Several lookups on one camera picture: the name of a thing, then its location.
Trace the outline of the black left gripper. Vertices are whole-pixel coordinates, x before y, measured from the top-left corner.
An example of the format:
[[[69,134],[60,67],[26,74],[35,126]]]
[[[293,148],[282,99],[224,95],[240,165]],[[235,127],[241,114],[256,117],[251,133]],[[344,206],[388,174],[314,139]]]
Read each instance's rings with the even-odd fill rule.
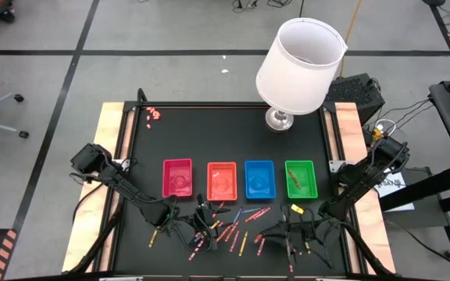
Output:
[[[202,194],[197,195],[197,202],[198,206],[195,211],[191,215],[184,216],[180,216],[180,209],[177,207],[177,203],[173,204],[173,231],[191,253],[193,252],[191,249],[191,241],[185,238],[180,231],[178,223],[182,222],[183,224],[187,224],[195,231],[195,233],[203,233],[203,250],[199,250],[198,254],[206,254],[207,252],[216,251],[218,249],[216,239],[218,238],[219,233],[217,230],[209,228],[215,222],[213,219],[218,214],[229,212],[230,209],[211,205],[209,201],[205,200]]]

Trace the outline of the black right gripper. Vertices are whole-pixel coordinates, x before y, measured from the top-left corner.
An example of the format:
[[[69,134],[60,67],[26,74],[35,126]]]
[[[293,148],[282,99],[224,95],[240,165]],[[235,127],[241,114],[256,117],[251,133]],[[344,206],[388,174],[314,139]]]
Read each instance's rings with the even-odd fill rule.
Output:
[[[287,250],[287,263],[294,267],[297,263],[297,255],[306,252],[304,242],[316,241],[322,248],[323,254],[310,247],[314,254],[329,269],[333,268],[327,246],[327,238],[336,230],[337,225],[328,218],[315,220],[315,214],[310,208],[303,208],[310,214],[308,221],[303,220],[303,215],[291,210],[290,205],[281,205],[283,222],[262,230],[260,234],[266,242],[285,245]]]

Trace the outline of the orange plastic basket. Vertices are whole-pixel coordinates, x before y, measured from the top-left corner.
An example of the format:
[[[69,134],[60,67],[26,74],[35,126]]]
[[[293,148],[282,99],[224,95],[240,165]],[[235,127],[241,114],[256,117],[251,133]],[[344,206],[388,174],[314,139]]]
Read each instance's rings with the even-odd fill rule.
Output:
[[[207,199],[236,201],[238,198],[235,162],[209,162],[207,165]]]

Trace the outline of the green plastic basket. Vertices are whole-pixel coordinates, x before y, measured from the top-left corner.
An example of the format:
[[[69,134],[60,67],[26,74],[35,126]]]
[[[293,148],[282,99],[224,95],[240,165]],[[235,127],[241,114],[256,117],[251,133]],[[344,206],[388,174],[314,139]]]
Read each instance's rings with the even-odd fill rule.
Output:
[[[286,174],[287,196],[290,199],[317,199],[318,190],[316,185],[316,174],[312,161],[309,160],[287,160],[284,163]],[[295,186],[292,178],[288,174],[291,169],[296,175],[302,188]]]

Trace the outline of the brown crayon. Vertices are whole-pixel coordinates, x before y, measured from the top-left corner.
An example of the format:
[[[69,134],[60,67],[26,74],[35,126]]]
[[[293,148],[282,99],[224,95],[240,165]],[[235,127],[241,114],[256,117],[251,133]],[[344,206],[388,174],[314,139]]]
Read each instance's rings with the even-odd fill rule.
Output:
[[[299,183],[299,181],[298,181],[296,175],[293,173],[293,171],[292,171],[291,169],[288,169],[287,171],[288,171],[288,174],[290,175],[290,177],[292,178],[293,182],[295,183],[295,186],[296,186],[298,189],[301,189],[302,186],[301,186],[301,184]]]

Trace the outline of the blue plastic basket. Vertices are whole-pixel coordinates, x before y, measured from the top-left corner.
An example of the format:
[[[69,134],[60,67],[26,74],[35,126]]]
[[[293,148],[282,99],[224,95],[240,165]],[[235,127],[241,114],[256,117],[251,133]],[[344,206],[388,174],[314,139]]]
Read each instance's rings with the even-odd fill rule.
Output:
[[[245,162],[245,196],[249,200],[270,200],[277,196],[273,161]]]

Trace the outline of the red-pink plastic basket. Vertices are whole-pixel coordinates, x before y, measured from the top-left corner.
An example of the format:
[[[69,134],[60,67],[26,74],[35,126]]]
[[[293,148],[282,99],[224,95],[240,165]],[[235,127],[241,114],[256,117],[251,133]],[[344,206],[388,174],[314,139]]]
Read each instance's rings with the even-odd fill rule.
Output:
[[[190,197],[192,195],[192,160],[190,158],[163,161],[162,196]]]

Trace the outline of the white paper sheet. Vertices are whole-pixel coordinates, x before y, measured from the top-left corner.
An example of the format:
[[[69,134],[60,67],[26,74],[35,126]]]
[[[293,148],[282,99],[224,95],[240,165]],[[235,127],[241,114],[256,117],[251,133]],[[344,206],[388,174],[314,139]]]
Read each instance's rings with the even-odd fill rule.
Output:
[[[383,212],[405,212],[415,209],[407,197],[401,196],[403,187],[405,184],[398,180],[384,180],[375,186]]]

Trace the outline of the wooden side board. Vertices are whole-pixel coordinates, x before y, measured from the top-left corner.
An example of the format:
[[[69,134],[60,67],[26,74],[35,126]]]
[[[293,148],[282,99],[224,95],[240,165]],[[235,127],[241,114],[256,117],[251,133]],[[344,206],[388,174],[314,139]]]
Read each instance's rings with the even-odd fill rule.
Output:
[[[363,130],[355,103],[336,103],[336,119],[345,159],[359,162],[367,156]],[[362,238],[383,266],[396,273],[378,193],[371,189],[355,203]]]
[[[119,147],[118,136],[123,118],[122,102],[105,102],[99,115],[93,142],[100,144],[111,153]],[[81,187],[80,198],[84,202],[77,210],[62,270],[69,271],[86,255],[101,231],[102,217],[111,217],[118,205],[119,195],[108,199],[108,189],[101,187],[93,191],[95,183],[85,183]]]

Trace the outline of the white shade table lamp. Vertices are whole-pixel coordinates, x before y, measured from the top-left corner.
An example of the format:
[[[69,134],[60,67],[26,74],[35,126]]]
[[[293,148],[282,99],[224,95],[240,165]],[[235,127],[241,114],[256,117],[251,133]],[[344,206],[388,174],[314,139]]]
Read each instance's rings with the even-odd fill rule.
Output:
[[[325,22],[294,18],[280,26],[255,78],[259,96],[270,106],[265,119],[272,131],[283,133],[296,116],[320,108],[347,50]]]

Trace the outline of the black perforated box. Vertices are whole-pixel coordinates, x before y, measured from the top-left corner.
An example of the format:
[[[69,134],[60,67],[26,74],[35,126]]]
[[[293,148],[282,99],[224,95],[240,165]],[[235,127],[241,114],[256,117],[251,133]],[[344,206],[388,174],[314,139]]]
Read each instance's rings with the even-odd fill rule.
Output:
[[[330,85],[323,105],[335,112],[337,102],[355,103],[362,125],[385,104],[378,81],[367,73],[336,78]]]

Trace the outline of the black table frame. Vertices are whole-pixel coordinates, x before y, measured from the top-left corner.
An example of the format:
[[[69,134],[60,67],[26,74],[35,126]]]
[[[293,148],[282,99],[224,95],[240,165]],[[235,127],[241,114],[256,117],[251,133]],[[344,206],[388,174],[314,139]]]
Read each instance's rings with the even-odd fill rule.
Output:
[[[153,119],[147,107],[161,115]],[[195,255],[176,234],[158,234],[153,247],[148,247],[154,229],[132,204],[123,208],[120,224],[114,234],[109,267],[121,276],[140,276],[146,280],[198,281],[200,279],[293,279],[310,277],[342,277],[360,270],[360,253],[349,246],[345,233],[333,233],[327,246],[333,268],[329,269],[314,254],[298,254],[294,272],[288,267],[285,245],[265,242],[260,256],[255,236],[281,219],[281,205],[290,203],[287,193],[284,163],[287,160],[310,160],[316,174],[317,199],[302,199],[298,204],[313,210],[332,198],[336,190],[330,173],[327,124],[322,111],[295,119],[286,133],[274,133],[266,126],[267,105],[262,102],[136,102],[126,105],[123,121],[125,155],[136,160],[130,170],[130,182],[145,194],[161,198],[163,161],[174,158],[192,160],[193,194],[178,201],[182,215],[197,207],[197,195],[207,195],[207,165],[209,162],[235,162],[237,165],[237,200],[227,202],[226,221],[234,220],[238,209],[264,207],[271,209],[259,219],[245,223],[240,215],[237,229],[216,251]],[[270,200],[249,200],[245,196],[245,162],[271,160],[274,164],[277,196]],[[229,252],[235,232],[239,230],[234,251]],[[248,231],[244,253],[239,250]]]

